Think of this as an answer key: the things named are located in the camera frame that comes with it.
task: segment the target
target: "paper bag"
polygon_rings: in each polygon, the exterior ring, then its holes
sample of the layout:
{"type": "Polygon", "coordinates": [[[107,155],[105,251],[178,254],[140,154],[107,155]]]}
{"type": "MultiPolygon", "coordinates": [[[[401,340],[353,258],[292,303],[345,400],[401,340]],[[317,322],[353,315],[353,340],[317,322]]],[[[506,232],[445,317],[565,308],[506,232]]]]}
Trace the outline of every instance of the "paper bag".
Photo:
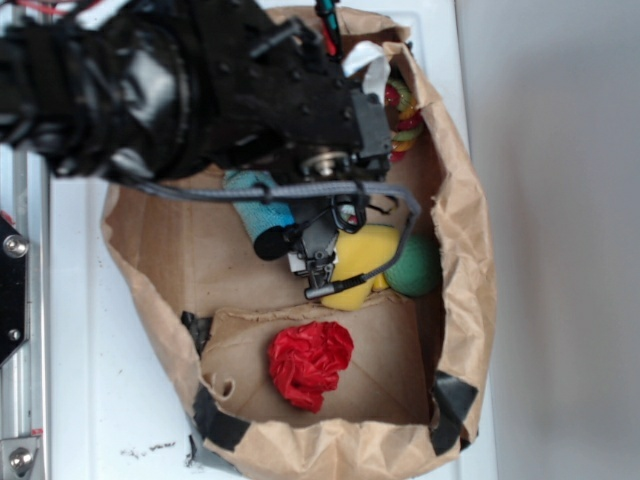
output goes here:
{"type": "MultiPolygon", "coordinates": [[[[319,27],[311,9],[271,12],[276,22],[294,14],[319,27]]],[[[375,293],[359,311],[329,310],[305,300],[305,280],[286,260],[255,256],[231,205],[119,187],[106,202],[105,239],[185,411],[206,448],[255,479],[409,478],[456,458],[478,433],[496,304],[484,194],[440,96],[403,43],[408,30],[346,8],[339,19],[346,48],[382,44],[422,108],[427,132],[388,179],[424,208],[417,231],[441,246],[441,288],[417,299],[375,293]],[[213,317],[202,357],[183,311],[213,317]],[[338,322],[355,344],[319,414],[289,405],[267,373],[273,336],[311,321],[338,322]]],[[[219,188],[222,174],[212,167],[179,185],[219,188]]],[[[392,222],[404,216],[400,209],[392,222]]]]}

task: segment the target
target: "gray wall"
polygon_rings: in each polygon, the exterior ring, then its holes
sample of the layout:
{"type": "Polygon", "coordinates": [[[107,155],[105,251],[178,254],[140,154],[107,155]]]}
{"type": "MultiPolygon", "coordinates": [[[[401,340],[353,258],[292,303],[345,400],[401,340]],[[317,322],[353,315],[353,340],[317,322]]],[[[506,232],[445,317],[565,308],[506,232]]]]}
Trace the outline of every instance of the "gray wall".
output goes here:
{"type": "Polygon", "coordinates": [[[640,478],[640,1],[458,0],[504,480],[640,478]]]}

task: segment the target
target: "colorful rings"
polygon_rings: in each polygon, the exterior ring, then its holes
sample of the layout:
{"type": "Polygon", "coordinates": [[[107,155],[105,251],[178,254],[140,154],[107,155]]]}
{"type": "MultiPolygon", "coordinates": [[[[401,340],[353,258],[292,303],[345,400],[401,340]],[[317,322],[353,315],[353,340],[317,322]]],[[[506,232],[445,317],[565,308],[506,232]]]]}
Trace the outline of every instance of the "colorful rings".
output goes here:
{"type": "Polygon", "coordinates": [[[404,158],[424,132],[424,120],[417,108],[417,100],[406,83],[398,78],[390,78],[385,89],[385,105],[396,107],[398,123],[392,137],[391,162],[404,158]]]}

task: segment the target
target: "gray cable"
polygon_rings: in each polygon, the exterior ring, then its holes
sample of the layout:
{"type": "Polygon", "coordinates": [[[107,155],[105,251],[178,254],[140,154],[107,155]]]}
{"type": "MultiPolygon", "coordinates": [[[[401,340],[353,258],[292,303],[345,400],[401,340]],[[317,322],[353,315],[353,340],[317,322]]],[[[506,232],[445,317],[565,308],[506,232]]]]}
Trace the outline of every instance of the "gray cable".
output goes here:
{"type": "Polygon", "coordinates": [[[409,235],[418,220],[422,208],[413,194],[401,185],[391,185],[379,182],[315,182],[296,185],[282,185],[276,187],[260,186],[240,190],[186,190],[174,187],[158,185],[148,181],[140,181],[133,185],[142,192],[168,198],[172,200],[193,200],[205,202],[255,202],[265,203],[278,201],[296,201],[307,198],[335,197],[338,195],[385,195],[402,199],[408,209],[409,215],[405,228],[400,236],[398,248],[393,257],[378,268],[355,277],[331,282],[319,289],[308,289],[305,295],[308,299],[318,298],[348,288],[361,285],[367,280],[379,275],[392,267],[402,255],[409,235]]]}

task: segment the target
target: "red wire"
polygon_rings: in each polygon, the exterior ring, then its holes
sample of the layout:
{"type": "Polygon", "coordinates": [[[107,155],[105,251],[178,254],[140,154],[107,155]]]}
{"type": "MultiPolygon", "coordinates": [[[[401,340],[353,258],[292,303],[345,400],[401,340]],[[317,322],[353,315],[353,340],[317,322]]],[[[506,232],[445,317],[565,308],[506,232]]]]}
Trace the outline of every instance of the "red wire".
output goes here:
{"type": "Polygon", "coordinates": [[[338,47],[336,47],[336,45],[333,43],[333,40],[331,40],[329,29],[327,28],[327,25],[325,23],[322,23],[322,34],[324,36],[324,43],[327,46],[327,52],[332,57],[335,57],[338,53],[338,47]]]}
{"type": "MultiPolygon", "coordinates": [[[[102,0],[95,0],[91,5],[87,7],[86,10],[95,7],[102,0]]],[[[21,7],[30,8],[32,10],[36,10],[38,12],[44,13],[46,15],[66,15],[69,13],[67,10],[59,10],[55,7],[49,7],[47,5],[42,5],[43,3],[78,3],[78,0],[40,0],[41,3],[34,2],[31,0],[15,0],[16,5],[20,5],[21,7]]]]}
{"type": "Polygon", "coordinates": [[[39,3],[31,2],[30,0],[16,0],[16,5],[21,7],[30,8],[37,12],[44,13],[46,15],[64,15],[67,12],[64,10],[58,10],[54,7],[47,7],[46,5],[40,5],[39,3]]]}

